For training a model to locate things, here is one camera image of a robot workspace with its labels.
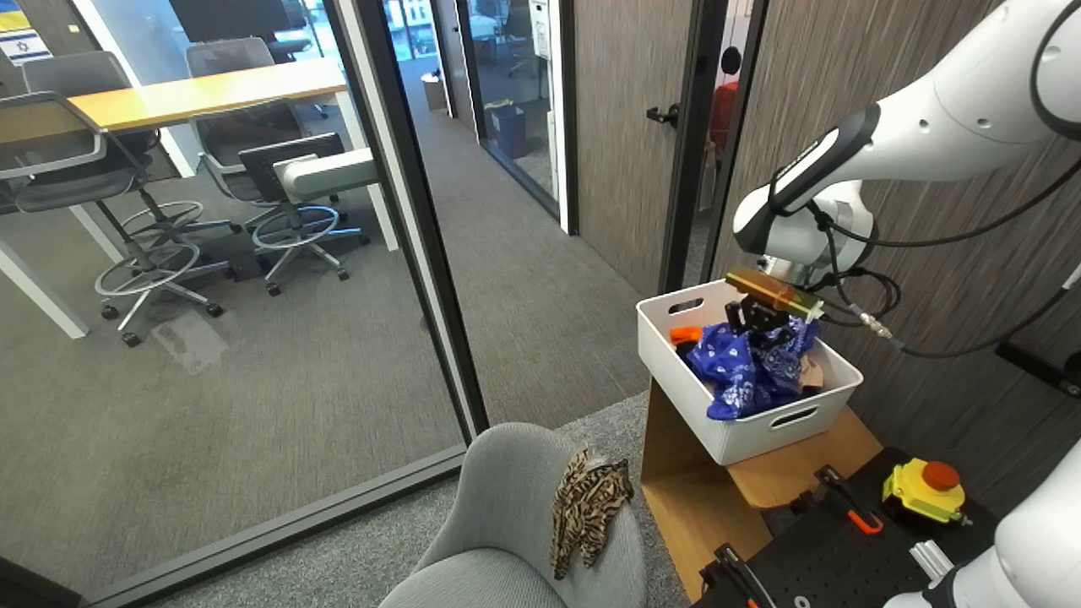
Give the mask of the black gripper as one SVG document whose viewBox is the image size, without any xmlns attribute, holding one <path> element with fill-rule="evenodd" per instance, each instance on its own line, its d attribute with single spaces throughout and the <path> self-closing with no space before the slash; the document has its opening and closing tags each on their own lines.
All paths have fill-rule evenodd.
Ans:
<svg viewBox="0 0 1081 608">
<path fill-rule="evenodd" d="M 800 302 L 763 302 L 763 296 L 741 296 L 727 305 L 727 324 L 734 330 L 774 330 L 782 328 L 787 322 L 812 322 L 814 310 Z"/>
</svg>

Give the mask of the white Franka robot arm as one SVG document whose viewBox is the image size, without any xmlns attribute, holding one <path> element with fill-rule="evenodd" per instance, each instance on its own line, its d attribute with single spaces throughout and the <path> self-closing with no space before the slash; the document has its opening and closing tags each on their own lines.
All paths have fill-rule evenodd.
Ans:
<svg viewBox="0 0 1081 608">
<path fill-rule="evenodd" d="M 1074 140 L 1081 0 L 1000 0 L 912 84 L 825 129 L 734 212 L 734 241 L 774 276 L 817 287 L 876 247 L 861 185 L 959 182 Z"/>
</svg>

